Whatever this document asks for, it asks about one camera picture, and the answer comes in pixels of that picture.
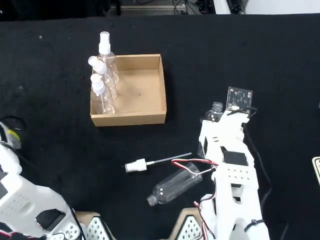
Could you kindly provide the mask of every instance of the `clear plastic bottle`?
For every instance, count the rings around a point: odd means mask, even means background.
[[[112,98],[116,99],[118,94],[115,79],[113,78],[113,75],[109,75],[108,68],[104,62],[100,61],[96,56],[91,56],[88,63],[97,74],[102,76],[104,84],[107,85],[111,91]]]
[[[186,167],[194,173],[199,173],[199,169],[191,162]],[[150,206],[167,204],[201,181],[201,175],[194,175],[185,169],[180,169],[157,184],[152,194],[147,197],[147,201]]]
[[[212,109],[207,111],[202,118],[202,120],[209,120],[212,122],[219,122],[223,112],[223,103],[214,101],[212,104]]]
[[[107,31],[100,33],[98,59],[106,64],[110,69],[110,75],[111,73],[113,74],[115,84],[118,84],[119,74],[116,65],[116,55],[111,51],[110,34]]]
[[[110,89],[99,74],[91,75],[91,101],[96,114],[114,114],[115,105]]]

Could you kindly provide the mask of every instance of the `open cardboard box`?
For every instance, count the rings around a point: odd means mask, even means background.
[[[117,55],[119,83],[114,100],[115,114],[90,115],[95,126],[163,124],[167,102],[164,70],[160,54]]]

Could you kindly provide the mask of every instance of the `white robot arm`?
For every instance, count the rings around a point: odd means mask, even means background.
[[[20,176],[22,168],[15,148],[18,142],[18,135],[0,122],[0,222],[26,236],[50,238],[63,233],[60,240],[78,239],[79,224],[63,197]]]
[[[244,144],[252,91],[229,87],[226,110],[219,121],[203,120],[199,136],[202,156],[218,164],[211,179],[214,196],[201,202],[206,235],[217,240],[269,240],[260,209],[254,158]]]

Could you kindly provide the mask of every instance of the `cable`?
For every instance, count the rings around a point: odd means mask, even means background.
[[[183,166],[182,164],[180,163],[177,163],[177,162],[172,162],[173,165],[176,165],[178,166],[179,168],[182,168],[182,169],[185,169],[187,170],[189,173],[195,175],[195,176],[198,176],[198,175],[202,175],[204,173],[207,173],[207,172],[211,172],[213,171],[216,167],[215,166],[212,166],[211,168],[207,169],[207,170],[204,170],[204,171],[201,171],[201,172],[194,172],[194,171],[191,171],[189,168],[187,168],[186,166]]]
[[[140,1],[140,0],[135,0],[138,4],[140,5],[145,5],[145,4],[149,4],[152,3],[154,0],[149,0],[149,1]]]
[[[71,214],[72,214],[72,216],[73,216],[73,218],[74,218],[75,223],[77,224],[77,226],[78,226],[78,228],[79,228],[79,231],[80,231],[80,233],[81,233],[81,235],[82,235],[82,237],[83,237],[83,240],[86,240],[86,235],[85,235],[85,233],[84,233],[84,231],[83,231],[83,229],[82,229],[82,227],[81,227],[81,225],[80,225],[80,223],[79,223],[79,221],[78,221],[78,219],[77,219],[77,216],[76,216],[74,210],[71,208],[71,206],[70,206],[68,203],[67,203],[67,205],[68,205],[68,207],[69,207],[69,209],[70,209],[70,212],[71,212]]]
[[[172,5],[173,5],[173,12],[174,14],[179,14],[178,10],[177,10],[177,6],[178,4],[181,2],[182,0],[179,0],[176,4],[175,4],[175,0],[172,0]]]
[[[6,122],[6,120],[9,120],[9,119],[18,120],[21,123],[22,128],[10,126],[10,124],[8,124],[8,122]],[[2,122],[4,125],[8,126],[10,129],[13,129],[16,131],[27,130],[26,122],[21,117],[18,117],[18,116],[13,116],[13,115],[4,116],[4,117],[0,118],[0,122]]]
[[[214,239],[216,239],[215,234],[214,234],[214,233],[211,231],[211,229],[208,227],[207,222],[205,221],[204,217],[203,217],[202,214],[201,214],[201,211],[202,211],[202,210],[201,210],[201,204],[202,204],[204,201],[212,200],[212,199],[214,199],[215,197],[216,197],[216,190],[214,190],[214,193],[213,193],[211,196],[202,199],[202,200],[199,202],[199,204],[198,204],[198,211],[199,211],[200,218],[201,218],[202,222],[204,223],[206,229],[210,232],[210,234],[213,236]]]
[[[282,234],[280,236],[280,240],[284,240],[285,239],[285,236],[287,234],[287,231],[288,231],[288,228],[289,228],[289,222],[286,222],[286,225],[282,231]]]
[[[244,132],[245,132],[245,136],[247,137],[250,145],[251,145],[251,148],[252,150],[254,151],[254,153],[256,154],[258,160],[259,160],[259,163],[260,163],[260,167],[261,167],[261,170],[262,170],[262,173],[265,177],[265,179],[267,180],[268,184],[269,184],[269,189],[268,191],[266,191],[266,193],[263,195],[262,199],[261,199],[261,202],[260,202],[260,207],[261,207],[261,212],[263,214],[263,211],[264,211],[264,207],[265,207],[265,203],[266,203],[266,200],[268,198],[268,196],[270,195],[271,191],[272,191],[272,183],[271,183],[271,180],[270,180],[270,177],[269,175],[267,174],[267,171],[265,169],[265,166],[264,166],[264,163],[262,161],[262,158],[256,148],[256,146],[254,145],[251,137],[250,137],[250,134],[249,134],[249,131],[247,129],[247,124],[244,124],[243,126],[243,129],[244,129]]]
[[[37,174],[40,176],[40,173],[39,173],[38,169],[36,168],[36,166],[33,165],[31,162],[29,162],[24,156],[22,156],[14,147],[10,146],[9,144],[7,144],[7,143],[4,142],[4,141],[0,141],[0,144],[3,145],[3,146],[5,146],[5,147],[7,147],[7,148],[10,149],[11,151],[13,151],[14,154],[16,154],[19,159],[23,160],[26,164],[28,164],[30,167],[32,167],[32,168],[37,172]],[[73,209],[70,207],[70,205],[67,203],[67,201],[66,201],[66,200],[64,200],[64,201],[65,201],[66,204],[68,205],[68,207],[69,207],[69,209],[70,209],[70,211],[71,211],[71,214],[72,214],[72,216],[73,216],[73,218],[74,218],[74,221],[75,221],[75,223],[77,224],[77,226],[79,227],[79,231],[80,231],[80,233],[81,233],[82,236],[83,236],[83,239],[86,240],[86,236],[85,236],[84,231],[83,231],[83,229],[82,229],[82,227],[81,227],[81,225],[80,225],[80,223],[79,223],[79,221],[78,221],[78,219],[77,219],[76,214],[74,213],[74,211],[73,211]],[[5,232],[3,233],[3,232],[0,231],[0,235],[4,235],[4,236],[5,236]]]
[[[191,9],[191,11],[194,13],[194,15],[197,15],[196,11],[190,6],[189,1],[185,0],[185,10],[188,12],[187,6],[189,7],[189,9]]]
[[[241,109],[238,109],[238,110],[233,110],[233,111],[229,112],[227,114],[227,116],[230,116],[230,115],[236,114],[236,113],[242,113],[243,111],[247,111],[247,110],[254,111],[254,113],[251,113],[248,116],[248,119],[251,118],[253,115],[255,115],[258,112],[257,108],[250,106],[250,107],[245,107],[245,108],[241,108]]]
[[[8,149],[10,149],[12,152],[14,152],[15,155],[17,155],[17,157],[19,159],[21,159],[22,161],[24,161],[27,165],[29,165],[31,168],[33,168],[37,173],[38,169],[36,168],[35,165],[33,165],[31,162],[29,162],[24,156],[22,156],[17,149],[15,149],[14,147],[10,146],[8,143],[4,142],[4,141],[0,141],[0,144],[7,147]]]
[[[201,171],[201,172],[194,172],[194,171],[191,171],[189,168],[187,168],[186,166],[180,164],[179,162],[200,162],[200,163],[206,163],[206,164],[210,164],[211,165],[211,168],[207,169],[207,170],[204,170],[204,171]],[[189,173],[195,175],[195,176],[198,176],[198,175],[202,175],[204,173],[207,173],[207,172],[211,172],[213,171],[214,169],[216,169],[216,166],[218,166],[217,163],[211,161],[211,160],[207,160],[207,159],[197,159],[197,158],[193,158],[193,159],[173,159],[171,161],[171,163],[173,165],[176,165],[178,166],[179,168],[182,168],[182,169],[185,169],[187,170]]]
[[[12,236],[12,234],[10,234],[9,232],[3,231],[3,230],[0,230],[0,235],[6,237],[8,239],[11,238],[11,236]]]

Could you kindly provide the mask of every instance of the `black cloth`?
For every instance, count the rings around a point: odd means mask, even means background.
[[[248,124],[273,191],[264,220],[273,240],[318,239],[320,15],[88,18],[0,23],[0,112],[25,119],[23,176],[79,211],[97,211],[124,239],[167,238],[182,208],[213,190],[210,176],[167,205],[148,206],[170,163],[125,173],[124,164],[197,152],[199,118],[228,86],[253,90]],[[89,115],[88,57],[109,31],[118,55],[161,54],[165,124],[100,127]],[[256,161],[259,194],[268,186]]]

